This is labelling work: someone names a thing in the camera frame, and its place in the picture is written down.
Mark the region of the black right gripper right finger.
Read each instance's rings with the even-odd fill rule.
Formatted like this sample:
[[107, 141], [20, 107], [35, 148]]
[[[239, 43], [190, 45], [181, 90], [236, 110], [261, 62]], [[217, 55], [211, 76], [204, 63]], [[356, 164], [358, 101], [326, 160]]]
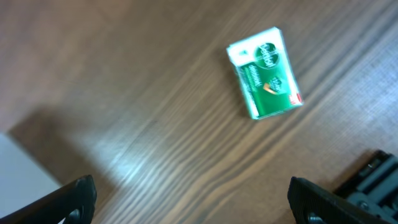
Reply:
[[321, 188], [313, 182], [292, 177], [287, 192], [290, 209], [299, 224], [388, 224], [397, 220], [382, 211], [369, 211]]

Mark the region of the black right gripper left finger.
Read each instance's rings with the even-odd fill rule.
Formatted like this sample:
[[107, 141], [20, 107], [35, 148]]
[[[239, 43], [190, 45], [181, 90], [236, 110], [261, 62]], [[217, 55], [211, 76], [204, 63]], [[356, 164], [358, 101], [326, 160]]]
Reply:
[[58, 190], [1, 218], [3, 224], [91, 224], [97, 199], [92, 175], [84, 175]]

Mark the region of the green soap box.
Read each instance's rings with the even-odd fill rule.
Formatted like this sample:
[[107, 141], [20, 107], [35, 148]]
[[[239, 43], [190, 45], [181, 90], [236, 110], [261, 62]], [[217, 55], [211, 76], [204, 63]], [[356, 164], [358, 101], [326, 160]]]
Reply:
[[304, 105], [282, 31], [272, 27], [226, 48], [251, 119]]

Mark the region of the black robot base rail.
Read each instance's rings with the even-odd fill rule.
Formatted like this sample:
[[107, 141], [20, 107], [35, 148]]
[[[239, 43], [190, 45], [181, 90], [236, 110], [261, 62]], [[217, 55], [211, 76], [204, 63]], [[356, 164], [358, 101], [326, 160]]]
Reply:
[[397, 156], [376, 151], [334, 194], [378, 219], [397, 223]]

